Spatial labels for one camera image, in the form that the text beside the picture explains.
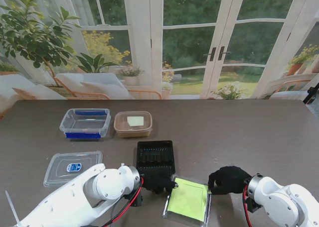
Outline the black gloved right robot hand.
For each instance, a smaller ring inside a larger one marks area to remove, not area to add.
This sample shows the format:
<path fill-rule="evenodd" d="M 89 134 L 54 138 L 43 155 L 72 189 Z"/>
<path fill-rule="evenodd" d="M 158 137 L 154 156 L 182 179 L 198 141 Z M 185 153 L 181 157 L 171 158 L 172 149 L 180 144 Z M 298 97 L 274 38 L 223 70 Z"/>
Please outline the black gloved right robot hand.
<path fill-rule="evenodd" d="M 239 167 L 221 167 L 209 175 L 208 189 L 213 195 L 242 194 L 246 181 L 251 178 L 251 175 Z"/>

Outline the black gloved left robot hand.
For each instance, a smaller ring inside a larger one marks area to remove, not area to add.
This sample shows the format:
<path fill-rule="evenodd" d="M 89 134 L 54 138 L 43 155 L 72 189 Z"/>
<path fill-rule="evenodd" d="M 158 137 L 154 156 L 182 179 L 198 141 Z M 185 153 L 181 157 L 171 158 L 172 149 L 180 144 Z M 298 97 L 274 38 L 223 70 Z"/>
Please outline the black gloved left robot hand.
<path fill-rule="evenodd" d="M 165 173 L 149 172 L 143 174 L 143 188 L 161 194 L 164 191 L 171 193 L 174 188 L 178 187 L 178 183 L 172 181 Z"/>

